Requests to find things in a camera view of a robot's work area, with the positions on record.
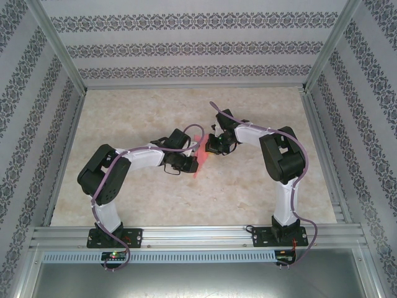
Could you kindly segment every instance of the metal base plate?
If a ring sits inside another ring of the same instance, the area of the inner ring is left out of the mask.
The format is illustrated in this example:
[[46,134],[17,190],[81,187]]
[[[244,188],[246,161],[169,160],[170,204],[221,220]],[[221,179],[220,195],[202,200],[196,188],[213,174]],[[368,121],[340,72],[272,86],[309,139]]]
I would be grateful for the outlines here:
[[252,228],[252,239],[254,247],[278,247],[293,246],[293,240],[297,242],[297,246],[308,246],[309,241],[304,227],[299,227],[297,233],[283,237],[281,242],[277,242],[272,234],[271,227],[254,227]]
[[[141,248],[142,243],[142,229],[141,228],[123,228],[122,236],[120,237],[129,248]],[[87,240],[88,248],[124,248],[119,242],[109,241],[103,236],[103,233],[96,228],[90,229]]]
[[[313,239],[315,230],[311,225],[303,225],[303,227],[306,228],[307,238],[310,242]],[[316,240],[316,245],[313,245],[308,257],[300,263],[300,266],[303,266],[301,269],[305,272],[310,273],[315,271],[314,274],[312,274],[312,277],[306,276],[306,280],[311,281],[307,286],[302,286],[303,281],[301,279],[289,278],[286,275],[288,274],[288,271],[286,270],[276,269],[274,271],[275,266],[263,266],[261,264],[254,266],[254,264],[251,263],[246,264],[247,262],[263,263],[266,260],[274,262],[276,256],[278,257],[281,255],[280,251],[288,253],[292,247],[291,243],[287,243],[285,247],[281,247],[279,244],[273,248],[270,246],[262,248],[253,247],[252,235],[247,232],[246,225],[215,227],[129,227],[142,228],[145,231],[145,234],[142,237],[141,248],[139,250],[132,251],[130,262],[134,263],[134,266],[127,266],[123,269],[127,271],[135,270],[136,276],[132,276],[132,271],[129,273],[126,271],[127,274],[121,275],[105,274],[106,282],[98,283],[104,275],[104,270],[98,269],[96,266],[92,266],[91,264],[101,263],[100,259],[102,252],[110,252],[114,250],[111,248],[99,248],[96,250],[88,248],[86,246],[87,235],[91,228],[92,227],[35,227],[33,229],[33,235],[29,237],[31,238],[31,241],[29,243],[27,257],[21,268],[21,275],[16,278],[17,293],[21,293],[21,297],[31,297],[32,293],[37,297],[64,297],[70,292],[70,287],[67,287],[66,289],[68,292],[63,292],[62,290],[62,286],[65,284],[65,278],[70,276],[76,277],[77,274],[81,273],[81,276],[78,276],[78,278],[75,279],[75,281],[80,282],[81,285],[78,284],[74,288],[86,289],[87,287],[84,286],[88,283],[92,284],[93,282],[96,282],[99,286],[103,285],[99,290],[97,287],[90,288],[90,292],[86,294],[86,296],[92,296],[93,290],[98,290],[97,292],[99,294],[96,296],[100,296],[103,294],[103,291],[106,291],[107,289],[109,290],[109,286],[113,287],[112,291],[121,290],[120,295],[123,295],[125,291],[128,291],[135,293],[136,296],[144,296],[145,293],[148,293],[148,289],[153,289],[153,286],[150,287],[149,285],[148,287],[148,285],[145,284],[146,281],[149,281],[151,285],[172,284],[172,282],[176,280],[179,281],[181,277],[187,277],[187,280],[181,281],[181,284],[188,285],[188,288],[183,288],[181,290],[175,287],[177,293],[174,296],[177,296],[178,293],[181,293],[182,291],[186,292],[186,295],[188,296],[205,296],[208,295],[206,292],[209,285],[208,281],[202,281],[197,284],[198,289],[205,289],[202,293],[192,292],[191,283],[189,282],[200,280],[202,277],[208,277],[209,280],[216,281],[218,283],[214,285],[216,288],[217,286],[219,287],[219,278],[214,278],[214,276],[225,277],[225,274],[237,273],[235,277],[229,278],[231,286],[229,284],[224,285],[224,288],[228,290],[236,284],[236,281],[241,281],[241,276],[245,277],[247,274],[254,272],[252,276],[247,278],[247,282],[240,283],[241,285],[247,285],[247,297],[254,296],[252,294],[252,289],[257,289],[257,285],[250,284],[250,282],[255,282],[255,276],[263,276],[263,274],[267,277],[275,277],[275,282],[272,281],[268,284],[264,284],[264,281],[266,282],[268,278],[259,279],[260,283],[258,285],[265,286],[260,287],[260,291],[258,291],[258,293],[254,293],[258,297],[263,296],[263,293],[269,291],[269,286],[271,287],[273,285],[276,285],[275,291],[277,293],[280,292],[280,289],[285,290],[285,297],[291,297],[291,293],[294,293],[294,297],[296,298],[299,297],[300,294],[301,297],[318,297],[320,294],[318,289],[321,289],[321,285],[327,286],[327,283],[324,284],[327,277],[338,277],[341,273],[347,272],[348,274],[346,276],[348,277],[353,276],[355,278],[362,279],[362,284],[364,285],[364,288],[366,288],[365,292],[370,293],[367,297],[386,297],[381,288],[381,283],[377,275],[372,256],[369,253],[364,231],[359,223],[327,223],[318,225],[319,237]],[[304,246],[297,247],[297,253],[301,253],[299,250],[302,251],[305,249],[306,247]],[[353,256],[351,256],[350,259],[342,257],[343,251],[348,252],[352,250],[356,251],[354,258]],[[218,263],[238,262],[240,264],[227,264],[225,267],[226,273],[222,273],[220,271],[216,271],[215,267],[224,266],[223,264],[209,264],[214,263],[214,260]],[[123,261],[111,261],[109,262],[109,265],[117,262]],[[144,269],[146,267],[143,267],[146,263],[150,263],[149,271]],[[192,264],[176,266],[176,263]],[[193,273],[199,272],[200,268],[202,269],[202,272],[200,272],[197,277],[190,273],[187,274],[188,271],[184,268],[189,268],[189,266],[191,266]],[[50,269],[50,271],[47,272],[47,275],[45,274],[45,269]],[[159,273],[158,281],[153,281],[153,272]],[[175,273],[175,276],[170,277],[170,282],[164,281],[164,278],[170,276],[168,273]],[[51,278],[58,278],[59,282],[53,280],[48,282]],[[86,278],[92,278],[92,281],[87,281]],[[129,282],[131,279],[139,280],[139,282],[131,283]],[[344,278],[341,279],[341,283],[346,283],[346,280],[348,279],[344,276]],[[289,285],[290,281],[298,281],[298,283],[291,289],[287,289],[286,285]],[[242,292],[240,284],[235,296],[241,296]],[[329,296],[334,294],[333,296],[335,297],[364,297],[365,294],[358,294],[358,289],[351,288],[353,284],[354,283],[351,282],[351,285],[349,284],[349,287],[346,288],[352,289],[349,293],[344,290],[339,291],[338,293],[327,292],[330,290],[330,287],[326,287],[324,291]],[[132,285],[134,288],[126,290],[123,288],[125,285]],[[48,292],[42,292],[43,287],[48,286],[51,287],[47,289]],[[332,290],[342,288],[343,287],[333,287]],[[312,289],[313,292],[307,292],[307,289]],[[149,294],[152,294],[152,296],[162,297],[166,296],[166,294],[170,295],[170,292],[168,291],[163,293],[160,291]],[[227,295],[230,296],[230,291],[225,292],[224,296],[226,297]]]

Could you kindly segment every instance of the wall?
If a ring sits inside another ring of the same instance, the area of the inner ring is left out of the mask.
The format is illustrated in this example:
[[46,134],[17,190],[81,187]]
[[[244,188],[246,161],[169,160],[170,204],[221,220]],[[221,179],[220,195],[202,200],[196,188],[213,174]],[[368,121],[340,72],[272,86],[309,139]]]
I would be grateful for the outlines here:
[[397,296],[397,1],[363,1],[311,90],[355,222]]
[[80,96],[25,2],[0,0],[0,297],[40,226]]
[[346,0],[42,1],[88,87],[305,81]]

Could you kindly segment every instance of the metal panel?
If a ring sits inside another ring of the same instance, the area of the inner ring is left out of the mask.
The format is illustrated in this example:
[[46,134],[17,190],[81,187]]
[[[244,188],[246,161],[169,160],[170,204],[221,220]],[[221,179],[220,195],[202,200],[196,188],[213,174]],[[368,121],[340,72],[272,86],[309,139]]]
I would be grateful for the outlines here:
[[[100,251],[48,251],[43,264],[99,264]],[[132,251],[134,264],[256,263],[276,262],[273,250],[240,251]],[[123,261],[109,260],[109,263]]]
[[299,266],[131,264],[107,273],[97,264],[42,264],[33,297],[365,297],[350,250],[311,251]]
[[22,267],[14,295],[10,297],[31,297],[42,265],[43,252],[29,251]]
[[386,297],[380,284],[370,250],[368,248],[356,248],[352,252],[367,297]]

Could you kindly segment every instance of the marble floor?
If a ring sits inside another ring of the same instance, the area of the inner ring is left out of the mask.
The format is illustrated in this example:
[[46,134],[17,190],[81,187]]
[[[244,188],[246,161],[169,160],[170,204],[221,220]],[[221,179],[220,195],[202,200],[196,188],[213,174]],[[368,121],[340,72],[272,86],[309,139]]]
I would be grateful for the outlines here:
[[[291,126],[310,159],[298,213],[336,223],[298,89],[213,88],[88,91],[51,225],[94,224],[76,178],[100,145],[138,147],[192,123],[210,133],[216,112],[209,101],[261,126]],[[244,225],[270,224],[274,197],[260,149],[242,144],[231,155],[209,156],[195,179],[166,174],[163,167],[131,172],[116,200],[124,225]]]

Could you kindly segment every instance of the robotic arm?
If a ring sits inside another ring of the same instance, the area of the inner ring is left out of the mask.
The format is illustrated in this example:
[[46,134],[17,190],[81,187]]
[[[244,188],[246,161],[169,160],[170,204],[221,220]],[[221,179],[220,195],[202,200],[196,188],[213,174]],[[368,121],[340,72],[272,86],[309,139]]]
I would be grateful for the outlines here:
[[[233,116],[229,109],[224,110]],[[237,144],[249,143],[261,148],[269,176],[276,181],[276,208],[272,216],[271,234],[278,243],[289,238],[300,230],[300,220],[291,210],[291,193],[293,183],[305,168],[305,158],[299,146],[289,138],[277,133],[251,127],[251,122],[243,120],[247,125],[239,124],[227,116],[218,113],[214,134],[208,136],[206,151],[216,155],[228,155],[233,152]],[[290,127],[283,127],[279,131],[296,138]],[[298,185],[295,186],[294,207],[297,204]]]
[[[195,144],[186,133],[175,129],[170,137],[160,138],[147,144],[147,147],[150,147],[148,149],[126,152],[124,149],[114,149],[108,144],[100,146],[81,170],[78,176],[78,183],[85,194],[94,197],[99,184],[105,176],[103,169],[109,168],[113,160],[123,153],[123,156],[114,164],[93,206],[102,226],[117,238],[121,238],[123,223],[118,216],[114,199],[122,187],[125,176],[129,172],[149,166],[162,165],[164,165],[164,171],[166,171],[166,166],[171,165],[178,174],[181,172],[195,173],[198,163],[197,157],[190,155],[192,150],[183,152],[164,150],[184,149]],[[98,238],[105,240],[104,242],[116,244],[97,224],[96,229],[101,234]]]

